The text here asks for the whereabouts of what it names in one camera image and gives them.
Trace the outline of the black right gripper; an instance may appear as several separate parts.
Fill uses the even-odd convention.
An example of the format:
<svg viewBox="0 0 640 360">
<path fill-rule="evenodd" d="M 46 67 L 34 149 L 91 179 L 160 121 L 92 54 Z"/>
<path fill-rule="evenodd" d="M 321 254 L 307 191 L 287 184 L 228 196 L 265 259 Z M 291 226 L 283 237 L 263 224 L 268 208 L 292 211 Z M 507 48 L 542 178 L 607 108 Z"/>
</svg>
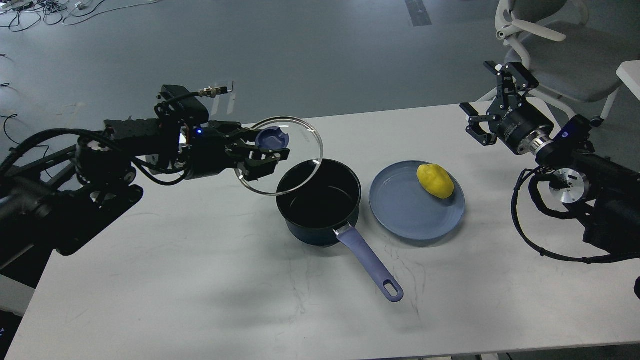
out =
<svg viewBox="0 0 640 360">
<path fill-rule="evenodd" d="M 515 155 L 530 152 L 534 139 L 551 134 L 554 128 L 553 122 L 526 100 L 540 83 L 521 62 L 485 61 L 484 66 L 496 77 L 496 95 L 485 115 L 468 102 L 459 104 L 467 116 L 466 132 L 483 146 L 502 141 Z M 480 123 L 489 123 L 490 131 Z"/>
</svg>

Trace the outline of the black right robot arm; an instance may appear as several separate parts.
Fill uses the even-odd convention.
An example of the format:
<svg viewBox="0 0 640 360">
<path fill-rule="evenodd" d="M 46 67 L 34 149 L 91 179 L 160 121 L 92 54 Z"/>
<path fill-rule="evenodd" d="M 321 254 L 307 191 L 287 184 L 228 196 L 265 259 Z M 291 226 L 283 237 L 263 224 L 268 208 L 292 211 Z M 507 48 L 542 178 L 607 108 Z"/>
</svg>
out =
<svg viewBox="0 0 640 360">
<path fill-rule="evenodd" d="M 510 216 L 522 240 L 538 255 L 579 264 L 616 264 L 640 257 L 639 173 L 596 154 L 590 141 L 592 122 L 574 115 L 555 135 L 553 122 L 532 105 L 527 95 L 539 86 L 521 63 L 485 61 L 496 78 L 496 95 L 480 114 L 460 104 L 467 116 L 466 132 L 480 145 L 502 142 L 514 155 L 531 154 L 536 167 L 519 174 L 510 199 Z M 547 217 L 576 220 L 582 240 L 605 255 L 566 256 L 547 250 L 527 237 L 519 219 L 521 189 Z"/>
</svg>

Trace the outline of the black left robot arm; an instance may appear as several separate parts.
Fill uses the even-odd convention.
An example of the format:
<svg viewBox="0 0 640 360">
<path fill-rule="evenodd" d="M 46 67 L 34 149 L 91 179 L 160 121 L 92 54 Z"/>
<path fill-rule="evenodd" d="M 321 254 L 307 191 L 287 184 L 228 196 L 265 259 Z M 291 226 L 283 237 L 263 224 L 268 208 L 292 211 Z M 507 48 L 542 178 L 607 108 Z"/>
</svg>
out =
<svg viewBox="0 0 640 360">
<path fill-rule="evenodd" d="M 247 182 L 273 176 L 290 156 L 288 137 L 210 121 L 200 98 L 229 92 L 165 84 L 154 118 L 43 130 L 11 148 L 1 163 L 1 268 L 36 248 L 76 253 L 141 201 L 138 173 L 165 187 L 228 169 Z"/>
</svg>

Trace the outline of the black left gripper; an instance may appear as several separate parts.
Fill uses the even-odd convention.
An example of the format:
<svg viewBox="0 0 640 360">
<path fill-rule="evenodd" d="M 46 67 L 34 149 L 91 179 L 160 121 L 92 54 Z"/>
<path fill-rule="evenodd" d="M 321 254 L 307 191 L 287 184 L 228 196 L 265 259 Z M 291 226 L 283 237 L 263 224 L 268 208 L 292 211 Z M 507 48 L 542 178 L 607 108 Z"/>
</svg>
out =
<svg viewBox="0 0 640 360">
<path fill-rule="evenodd" d="M 238 179 L 255 182 L 275 173 L 279 162 L 290 157 L 290 149 L 260 150 L 255 144 L 259 130 L 243 127 L 237 121 L 220 121 L 220 125 L 194 127 L 190 130 L 186 180 L 216 176 L 236 169 Z M 239 163 L 233 153 L 251 153 Z"/>
</svg>

